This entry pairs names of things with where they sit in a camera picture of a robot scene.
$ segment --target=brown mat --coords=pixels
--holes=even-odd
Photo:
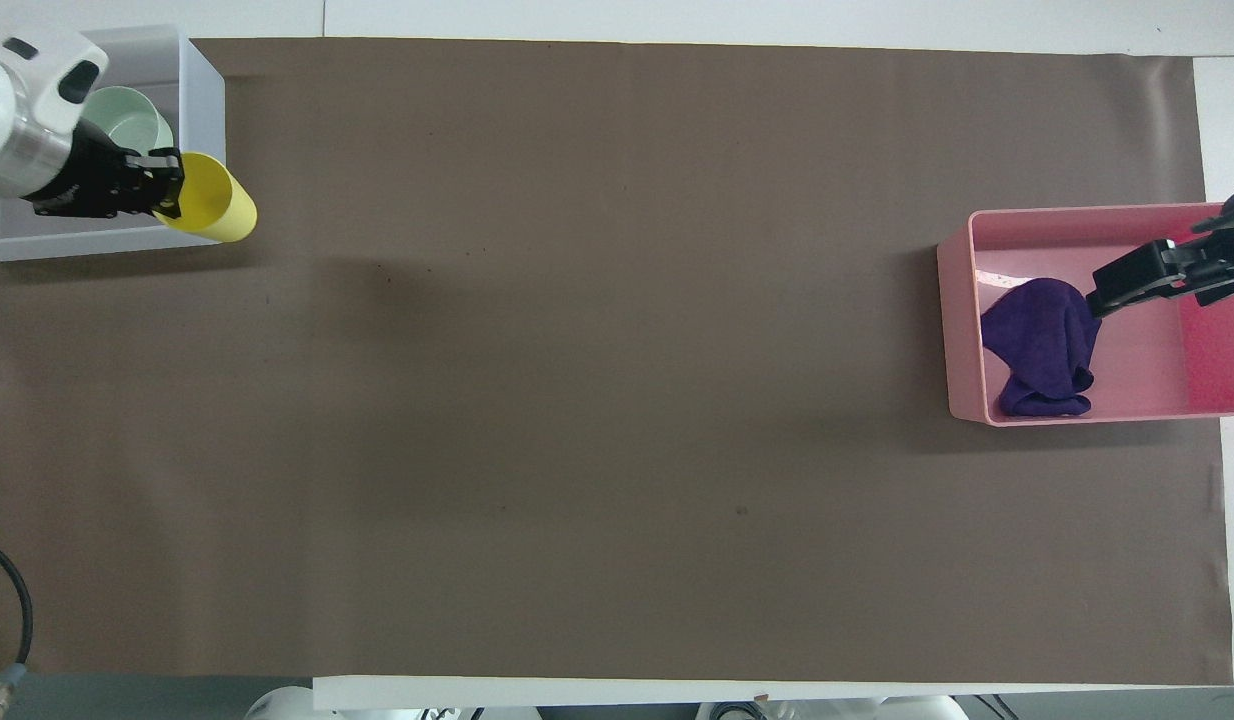
[[[1190,61],[201,46],[255,236],[0,266],[42,669],[1229,682],[1215,421],[951,419],[933,254]]]

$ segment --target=black cable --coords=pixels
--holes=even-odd
[[[1004,713],[1009,714],[1009,720],[1021,720],[1021,718],[1016,716],[1016,713],[1013,713],[1013,708],[1009,706],[1009,703],[1006,703],[1002,697],[998,697],[998,693],[992,694],[992,698],[995,698],[995,701],[1000,703],[1000,706],[1004,709]]]
[[[996,708],[996,706],[991,705],[991,703],[986,701],[986,698],[983,698],[983,697],[980,697],[979,694],[974,694],[974,697],[975,697],[975,698],[977,698],[977,700],[979,700],[979,701],[981,701],[981,703],[982,703],[982,705],[985,705],[985,706],[988,706],[988,708],[991,708],[991,711],[992,711],[992,713],[995,714],[995,716],[997,716],[997,718],[998,718],[1000,720],[1007,720],[1007,719],[1004,718],[1004,714],[1002,714],[1001,711],[998,711],[998,708]]]
[[[26,580],[19,573],[17,566],[4,555],[2,550],[0,550],[0,568],[4,568],[10,580],[14,580],[14,588],[17,588],[17,600],[22,603],[22,643],[17,650],[17,661],[15,662],[26,664],[26,657],[31,655],[31,637],[35,634],[35,610],[31,606],[31,592],[26,589]]]

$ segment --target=cable connector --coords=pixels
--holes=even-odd
[[[21,682],[22,676],[26,676],[26,664],[21,664],[21,662],[11,664],[7,671],[4,671],[4,679],[0,680],[0,720],[4,720],[7,708],[14,704],[14,693],[17,690],[17,683]]]

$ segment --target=purple cloth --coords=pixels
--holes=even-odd
[[[1083,415],[1079,395],[1093,384],[1088,362],[1101,320],[1069,283],[1039,278],[1016,287],[982,314],[982,345],[1013,375],[1000,394],[1009,415]]]

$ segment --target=pink bin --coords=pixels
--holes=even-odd
[[[998,408],[1009,369],[982,347],[983,310],[1029,278],[1058,278],[1087,295],[1093,269],[1149,241],[1188,238],[1220,204],[983,210],[937,247],[946,385],[956,417],[996,425],[1113,424],[1234,415],[1234,296],[1151,300],[1102,322],[1096,382],[1080,416],[1016,417]]]

